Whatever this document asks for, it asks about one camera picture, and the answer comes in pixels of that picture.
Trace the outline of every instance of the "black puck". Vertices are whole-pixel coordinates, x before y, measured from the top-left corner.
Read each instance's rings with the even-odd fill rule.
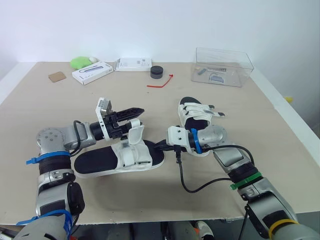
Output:
[[[153,79],[160,79],[162,78],[162,74],[164,73],[164,69],[161,66],[153,66],[150,69],[150,76]]]

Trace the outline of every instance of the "black cable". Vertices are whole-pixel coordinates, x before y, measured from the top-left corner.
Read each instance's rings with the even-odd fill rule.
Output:
[[[247,218],[248,218],[248,212],[245,211],[244,220],[243,220],[243,223],[242,223],[242,227],[241,227],[241,230],[240,230],[240,235],[239,235],[238,240],[241,240],[241,237],[242,237],[242,235],[244,233],[244,229],[245,229],[245,225],[246,225],[246,222],[247,222]]]
[[[80,227],[80,225],[78,225],[76,228],[75,228],[75,230],[73,230],[72,232],[71,232],[71,236],[73,235],[73,234],[75,234],[75,232],[79,229],[79,227]]]
[[[70,157],[73,157],[73,156],[77,155],[80,152],[78,150],[80,148],[81,139],[80,139],[80,135],[79,135],[77,124],[81,124],[81,122],[78,121],[78,120],[74,120],[73,121],[73,127],[74,127],[74,131],[75,131],[75,135],[76,135],[77,144],[76,144],[76,148],[72,152],[70,152]]]
[[[246,149],[244,146],[239,146],[239,145],[212,146],[212,147],[208,147],[208,148],[203,148],[203,152],[205,153],[205,152],[208,152],[210,150],[224,149],[224,148],[236,148],[236,149],[244,150],[249,155],[252,165],[253,166],[255,165],[254,157],[252,156],[251,152],[248,149]]]
[[[77,224],[77,222],[78,222],[78,219],[79,219],[79,215],[77,215],[77,216],[75,217],[75,220],[74,220],[73,225],[72,225],[72,229],[75,228],[75,226],[76,226],[76,224]],[[78,225],[78,226],[71,232],[70,235],[74,234],[74,233],[78,230],[79,227],[80,227],[80,225]]]
[[[217,178],[217,179],[213,179],[209,182],[207,182],[206,184],[203,184],[201,187],[198,187],[197,189],[195,190],[190,190],[187,188],[186,184],[185,184],[185,180],[184,180],[184,171],[182,169],[182,163],[181,163],[181,159],[177,158],[177,163],[179,164],[179,168],[180,168],[180,178],[181,178],[181,183],[182,183],[182,186],[184,188],[184,190],[186,190],[188,193],[190,194],[194,194],[194,193],[197,193],[199,192],[201,189],[204,189],[206,186],[210,185],[210,184],[213,184],[215,182],[218,182],[218,181],[231,181],[230,178],[226,178],[226,177],[221,177],[221,178]]]

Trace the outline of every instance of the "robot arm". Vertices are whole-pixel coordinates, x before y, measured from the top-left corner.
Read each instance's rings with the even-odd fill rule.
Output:
[[[245,210],[261,237],[272,240],[319,239],[318,233],[298,223],[289,203],[262,176],[253,159],[239,148],[246,149],[228,141],[223,127],[211,125],[189,132],[185,128],[171,126],[166,141],[161,141],[157,147],[169,151],[175,150],[176,146],[180,146],[183,152],[197,154],[213,150],[215,159],[233,182],[230,187],[237,189],[242,199],[247,201]]]
[[[143,112],[141,108],[112,111],[111,102],[101,97],[96,107],[98,122],[89,124],[76,120],[68,127],[41,130],[36,137],[40,154],[27,161],[27,164],[39,164],[36,217],[20,222],[20,225],[27,226],[14,239],[69,239],[72,226],[85,208],[81,187],[74,182],[76,177],[70,158],[98,140],[105,139],[108,142],[121,138],[132,125],[140,124],[134,118]],[[130,122],[118,124],[125,120]]]

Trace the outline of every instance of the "green cable tie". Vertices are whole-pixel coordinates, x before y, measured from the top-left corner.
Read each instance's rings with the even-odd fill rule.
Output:
[[[255,180],[256,178],[262,176],[261,172],[256,172],[255,174],[251,175],[251,176],[248,176],[247,178],[237,182],[237,183],[234,183],[234,184],[231,184],[230,185],[230,188],[232,190],[236,190],[237,188],[241,187],[242,185],[245,185],[246,183],[249,183],[251,182],[252,180]]]

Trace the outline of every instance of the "clear plastic box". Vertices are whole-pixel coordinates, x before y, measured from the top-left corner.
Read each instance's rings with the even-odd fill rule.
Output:
[[[242,87],[253,69],[245,52],[197,47],[192,81]]]

